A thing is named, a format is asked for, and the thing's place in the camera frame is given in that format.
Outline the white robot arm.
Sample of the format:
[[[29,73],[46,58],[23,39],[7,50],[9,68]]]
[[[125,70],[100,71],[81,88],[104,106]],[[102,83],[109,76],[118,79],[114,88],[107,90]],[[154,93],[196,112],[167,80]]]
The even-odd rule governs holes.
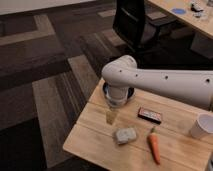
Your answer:
[[[213,108],[213,71],[139,69],[130,55],[107,63],[101,72],[109,106],[125,105],[137,88],[206,110]]]

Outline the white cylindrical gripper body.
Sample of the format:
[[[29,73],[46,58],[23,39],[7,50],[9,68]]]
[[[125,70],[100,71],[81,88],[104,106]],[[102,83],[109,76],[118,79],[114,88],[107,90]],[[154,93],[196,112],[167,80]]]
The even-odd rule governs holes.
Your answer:
[[[127,102],[128,88],[127,87],[114,87],[111,85],[107,86],[106,99],[107,103],[117,108],[123,106]]]

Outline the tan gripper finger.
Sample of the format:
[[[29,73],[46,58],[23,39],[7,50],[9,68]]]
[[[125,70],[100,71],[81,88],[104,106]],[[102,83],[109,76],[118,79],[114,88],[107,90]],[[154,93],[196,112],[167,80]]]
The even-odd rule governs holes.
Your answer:
[[[106,112],[106,123],[112,125],[115,119],[115,110],[113,108],[110,108]]]
[[[114,108],[113,112],[114,112],[114,116],[117,117],[117,115],[119,113],[119,109],[118,108]]]

